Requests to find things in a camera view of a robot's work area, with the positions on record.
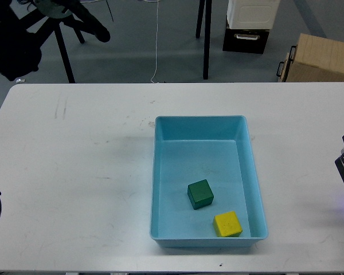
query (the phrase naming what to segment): yellow block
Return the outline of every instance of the yellow block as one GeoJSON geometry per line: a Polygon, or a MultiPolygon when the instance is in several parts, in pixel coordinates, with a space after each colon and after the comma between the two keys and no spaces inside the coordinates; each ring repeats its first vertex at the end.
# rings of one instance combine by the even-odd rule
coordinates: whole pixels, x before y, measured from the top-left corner
{"type": "Polygon", "coordinates": [[[242,233],[240,221],[234,211],[216,215],[213,226],[218,237],[238,237],[242,233]]]}

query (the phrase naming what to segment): green block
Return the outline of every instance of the green block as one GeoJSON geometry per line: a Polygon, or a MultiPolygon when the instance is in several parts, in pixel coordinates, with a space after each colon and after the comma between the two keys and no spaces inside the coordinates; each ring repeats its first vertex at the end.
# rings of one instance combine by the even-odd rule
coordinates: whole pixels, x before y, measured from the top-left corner
{"type": "Polygon", "coordinates": [[[206,179],[190,184],[187,187],[187,194],[194,209],[211,205],[214,199],[212,189],[206,179]]]}

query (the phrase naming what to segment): white table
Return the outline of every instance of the white table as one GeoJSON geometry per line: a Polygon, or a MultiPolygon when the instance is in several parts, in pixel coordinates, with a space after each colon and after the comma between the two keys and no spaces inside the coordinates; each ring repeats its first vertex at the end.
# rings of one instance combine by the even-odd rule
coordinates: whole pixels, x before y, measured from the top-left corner
{"type": "Polygon", "coordinates": [[[0,270],[344,272],[344,83],[16,85],[0,110],[0,270]],[[244,115],[269,237],[149,236],[154,120],[244,115]]]}

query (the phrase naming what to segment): blue plastic bin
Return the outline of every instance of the blue plastic bin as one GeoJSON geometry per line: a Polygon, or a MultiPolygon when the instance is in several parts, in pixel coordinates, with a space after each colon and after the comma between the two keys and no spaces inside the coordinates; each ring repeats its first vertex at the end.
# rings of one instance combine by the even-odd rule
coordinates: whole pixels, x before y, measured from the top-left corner
{"type": "Polygon", "coordinates": [[[244,116],[156,118],[150,235],[164,247],[251,246],[267,237],[244,116]],[[194,210],[187,186],[203,179],[214,201],[194,210]],[[213,218],[229,211],[243,232],[217,237],[213,218]]]}

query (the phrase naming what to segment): drawer handle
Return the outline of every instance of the drawer handle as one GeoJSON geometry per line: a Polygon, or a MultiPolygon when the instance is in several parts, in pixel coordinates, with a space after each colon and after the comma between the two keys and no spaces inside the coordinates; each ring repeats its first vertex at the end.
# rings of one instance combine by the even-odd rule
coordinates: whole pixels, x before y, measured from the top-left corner
{"type": "Polygon", "coordinates": [[[281,77],[281,76],[282,76],[283,69],[284,69],[284,67],[282,67],[282,69],[280,70],[280,65],[281,65],[281,64],[283,64],[283,66],[284,66],[284,61],[279,62],[279,66],[277,67],[276,76],[278,76],[278,77],[281,77]]]}
{"type": "Polygon", "coordinates": [[[244,40],[258,40],[260,36],[253,36],[251,34],[234,34],[236,39],[244,39],[244,40]]]}
{"type": "Polygon", "coordinates": [[[289,52],[289,58],[288,58],[290,61],[294,60],[296,49],[297,49],[297,46],[291,46],[291,51],[289,52]]]}

